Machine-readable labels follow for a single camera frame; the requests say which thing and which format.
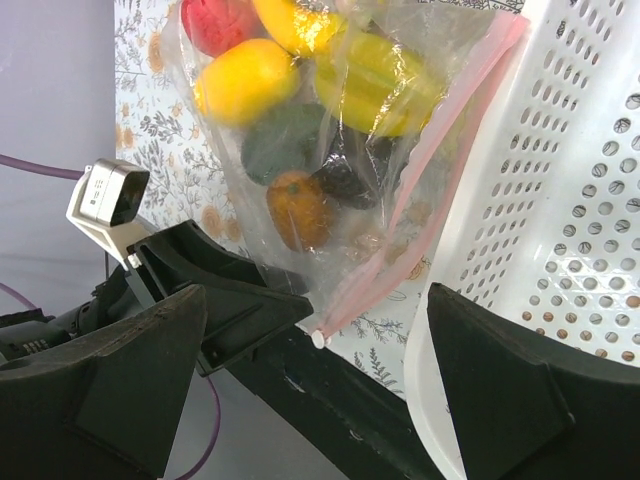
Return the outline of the yellow toy mango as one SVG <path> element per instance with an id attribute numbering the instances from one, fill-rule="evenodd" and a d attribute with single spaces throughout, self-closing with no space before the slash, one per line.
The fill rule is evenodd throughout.
<path id="1" fill-rule="evenodd" d="M 228 127 L 244 127 L 298 90 L 293 57 L 276 42 L 246 40 L 206 66 L 193 87 L 194 103 L 205 117 Z"/>

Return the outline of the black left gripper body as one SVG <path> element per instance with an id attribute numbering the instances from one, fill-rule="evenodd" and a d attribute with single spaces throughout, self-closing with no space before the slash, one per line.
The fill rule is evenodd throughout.
<path id="1" fill-rule="evenodd" d="M 1 317 L 1 363 L 17 361 L 89 335 L 142 312 L 150 299 L 150 276 L 141 266 L 118 266 L 95 287 L 91 299 L 58 316 L 34 308 Z"/>

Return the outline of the dark brown toy mangosteen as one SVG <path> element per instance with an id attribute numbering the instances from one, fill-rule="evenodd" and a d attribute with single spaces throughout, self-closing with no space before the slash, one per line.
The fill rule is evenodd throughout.
<path id="1" fill-rule="evenodd" d="M 354 150 L 336 144 L 313 177 L 341 206 L 371 209 L 381 198 L 391 152 L 392 147 L 386 144 Z"/>

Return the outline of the brown toy kiwi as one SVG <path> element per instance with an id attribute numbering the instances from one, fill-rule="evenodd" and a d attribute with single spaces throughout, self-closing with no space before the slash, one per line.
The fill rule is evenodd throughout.
<path id="1" fill-rule="evenodd" d="M 290 250 L 311 251 L 329 240 L 334 209 L 311 174 L 280 174 L 268 187 L 266 201 L 274 227 Z"/>

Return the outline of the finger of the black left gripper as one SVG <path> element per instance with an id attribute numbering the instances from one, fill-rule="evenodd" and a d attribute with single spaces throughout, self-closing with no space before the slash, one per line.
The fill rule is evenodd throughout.
<path id="1" fill-rule="evenodd" d="M 207 319 L 196 360 L 205 377 L 228 367 L 311 316 L 308 298 L 273 289 L 259 267 L 216 243 L 192 220 L 127 247 L 128 282 L 143 307 L 204 288 Z"/>

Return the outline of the yellow toy banana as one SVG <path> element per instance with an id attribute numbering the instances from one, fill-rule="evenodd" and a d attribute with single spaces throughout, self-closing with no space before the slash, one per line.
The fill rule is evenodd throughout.
<path id="1" fill-rule="evenodd" d="M 309 58 L 326 50 L 347 24 L 344 16 L 314 11 L 294 1 L 253 0 L 254 9 L 269 35 L 287 52 Z"/>

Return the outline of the clear zip top bag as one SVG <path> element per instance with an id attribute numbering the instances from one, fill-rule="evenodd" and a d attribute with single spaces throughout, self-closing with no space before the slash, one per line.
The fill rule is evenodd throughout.
<path id="1" fill-rule="evenodd" d="M 314 344 L 435 242 L 528 20 L 446 1 L 181 1 L 161 51 L 250 257 Z"/>

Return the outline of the green toy avocado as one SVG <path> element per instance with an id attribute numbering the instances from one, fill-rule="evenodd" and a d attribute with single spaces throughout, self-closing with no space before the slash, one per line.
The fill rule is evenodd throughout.
<path id="1" fill-rule="evenodd" d="M 291 170 L 312 172 L 321 144 L 335 135 L 337 121 L 319 104 L 274 107 L 252 125 L 241 145 L 241 163 L 254 183 L 269 186 Z"/>

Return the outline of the red toy apple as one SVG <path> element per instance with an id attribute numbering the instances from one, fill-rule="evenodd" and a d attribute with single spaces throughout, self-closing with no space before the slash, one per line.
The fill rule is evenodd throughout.
<path id="1" fill-rule="evenodd" d="M 251 38 L 260 28 L 251 1 L 185 0 L 180 15 L 192 45 L 210 57 Z"/>

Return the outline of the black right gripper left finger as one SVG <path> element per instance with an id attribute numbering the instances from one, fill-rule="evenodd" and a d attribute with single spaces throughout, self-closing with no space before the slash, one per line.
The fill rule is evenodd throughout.
<path id="1" fill-rule="evenodd" d="M 4 479 L 159 479 L 207 317 L 191 286 L 1 367 Z"/>

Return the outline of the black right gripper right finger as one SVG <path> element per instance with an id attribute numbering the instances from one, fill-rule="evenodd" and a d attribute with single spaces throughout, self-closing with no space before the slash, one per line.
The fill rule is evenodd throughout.
<path id="1" fill-rule="evenodd" d="M 639 370 L 434 283 L 427 317 L 469 479 L 636 479 Z"/>

